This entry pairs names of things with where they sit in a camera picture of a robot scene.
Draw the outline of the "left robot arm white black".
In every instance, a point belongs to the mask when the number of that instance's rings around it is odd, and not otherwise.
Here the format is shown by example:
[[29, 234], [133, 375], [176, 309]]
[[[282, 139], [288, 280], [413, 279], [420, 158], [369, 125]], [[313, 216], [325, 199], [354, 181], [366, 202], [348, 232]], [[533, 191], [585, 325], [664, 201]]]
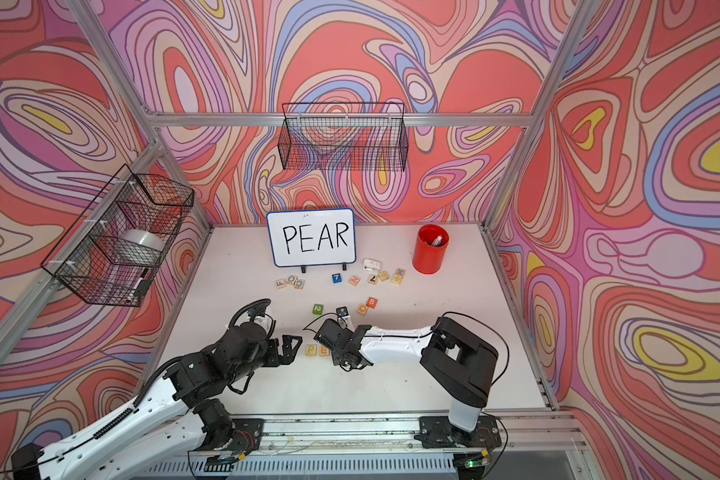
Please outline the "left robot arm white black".
[[219, 397], [244, 394], [260, 368], [291, 364], [299, 336], [276, 338], [268, 298], [240, 308], [222, 336], [199, 351], [170, 358], [134, 398], [96, 422], [45, 447], [29, 443], [1, 471], [11, 479], [128, 479], [177, 453], [221, 451], [235, 463], [255, 450]]

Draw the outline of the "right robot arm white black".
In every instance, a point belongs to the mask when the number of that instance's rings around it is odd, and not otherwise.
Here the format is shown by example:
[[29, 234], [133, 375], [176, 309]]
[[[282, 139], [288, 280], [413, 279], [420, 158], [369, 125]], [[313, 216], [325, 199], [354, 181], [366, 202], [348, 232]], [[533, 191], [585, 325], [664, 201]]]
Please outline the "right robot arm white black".
[[367, 324], [352, 329], [347, 315], [328, 313], [302, 329], [345, 372], [381, 364], [417, 364], [449, 395], [446, 416], [422, 416], [415, 439], [426, 449], [501, 444], [497, 421], [482, 414], [494, 384], [508, 370], [510, 348], [500, 333], [464, 313], [446, 311], [428, 327], [390, 330]]

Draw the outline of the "whiteboard with PEAR text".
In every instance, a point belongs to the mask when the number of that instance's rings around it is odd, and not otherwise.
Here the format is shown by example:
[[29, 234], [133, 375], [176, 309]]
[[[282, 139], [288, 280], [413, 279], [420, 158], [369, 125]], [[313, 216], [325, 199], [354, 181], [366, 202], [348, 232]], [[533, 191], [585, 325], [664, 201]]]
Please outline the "whiteboard with PEAR text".
[[349, 208], [270, 212], [266, 225], [279, 268], [357, 261], [356, 222]]

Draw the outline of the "white whiteboard eraser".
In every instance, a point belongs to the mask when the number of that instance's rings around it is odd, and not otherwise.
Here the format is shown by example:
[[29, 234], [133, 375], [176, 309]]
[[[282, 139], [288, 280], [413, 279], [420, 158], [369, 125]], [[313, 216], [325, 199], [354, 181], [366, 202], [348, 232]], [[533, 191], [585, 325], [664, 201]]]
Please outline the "white whiteboard eraser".
[[378, 274], [381, 272], [381, 263], [374, 259], [366, 258], [362, 262], [363, 269], [365, 271], [371, 272], [373, 274]]

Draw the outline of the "red plastic cup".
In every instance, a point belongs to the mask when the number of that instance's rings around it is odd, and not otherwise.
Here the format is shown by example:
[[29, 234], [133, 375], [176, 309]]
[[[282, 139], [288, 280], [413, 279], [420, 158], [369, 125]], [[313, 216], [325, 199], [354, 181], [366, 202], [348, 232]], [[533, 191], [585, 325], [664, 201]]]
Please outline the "red plastic cup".
[[[438, 247], [431, 245], [432, 241], [442, 236], [442, 244]], [[450, 236], [441, 226], [435, 224], [423, 225], [417, 233], [412, 265], [419, 273], [432, 275], [437, 273], [444, 261], [449, 245]]]

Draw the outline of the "white tape roll in basket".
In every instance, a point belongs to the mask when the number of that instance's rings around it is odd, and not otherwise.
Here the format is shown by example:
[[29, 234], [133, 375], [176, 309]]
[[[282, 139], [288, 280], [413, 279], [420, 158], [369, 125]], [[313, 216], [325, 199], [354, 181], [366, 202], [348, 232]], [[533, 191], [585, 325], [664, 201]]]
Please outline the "white tape roll in basket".
[[121, 238], [137, 246], [154, 251], [162, 251], [165, 248], [165, 242], [160, 237], [146, 230], [129, 229], [123, 233]]

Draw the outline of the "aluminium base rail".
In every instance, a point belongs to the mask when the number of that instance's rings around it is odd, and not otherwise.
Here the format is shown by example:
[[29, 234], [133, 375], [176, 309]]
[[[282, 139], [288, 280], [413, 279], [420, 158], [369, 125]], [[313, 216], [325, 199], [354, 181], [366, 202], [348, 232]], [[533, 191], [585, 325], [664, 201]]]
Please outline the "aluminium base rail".
[[234, 445], [191, 442], [177, 428], [106, 460], [94, 479], [598, 479], [576, 422], [555, 412], [479, 417], [459, 433], [445, 415], [360, 414], [239, 419]]

